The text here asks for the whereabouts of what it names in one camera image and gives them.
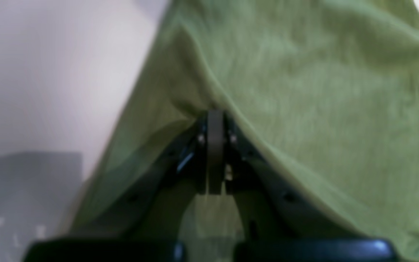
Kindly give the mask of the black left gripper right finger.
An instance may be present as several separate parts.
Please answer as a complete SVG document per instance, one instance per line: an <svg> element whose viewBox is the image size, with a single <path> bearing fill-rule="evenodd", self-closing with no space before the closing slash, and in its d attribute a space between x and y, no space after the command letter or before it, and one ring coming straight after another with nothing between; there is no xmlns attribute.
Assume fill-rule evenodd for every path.
<svg viewBox="0 0 419 262"><path fill-rule="evenodd" d="M223 111L207 112L207 192L234 197L246 240L235 262L395 262L389 242L359 237L284 181Z"/></svg>

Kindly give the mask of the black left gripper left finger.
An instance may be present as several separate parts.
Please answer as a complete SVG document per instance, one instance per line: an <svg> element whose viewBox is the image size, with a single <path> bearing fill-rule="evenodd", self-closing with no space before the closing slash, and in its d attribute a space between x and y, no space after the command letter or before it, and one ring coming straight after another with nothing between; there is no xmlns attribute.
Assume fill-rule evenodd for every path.
<svg viewBox="0 0 419 262"><path fill-rule="evenodd" d="M110 207L79 229L48 241L35 242L25 262L186 262L179 240L132 240L161 189L184 175L205 151L208 113L171 141L158 159Z"/></svg>

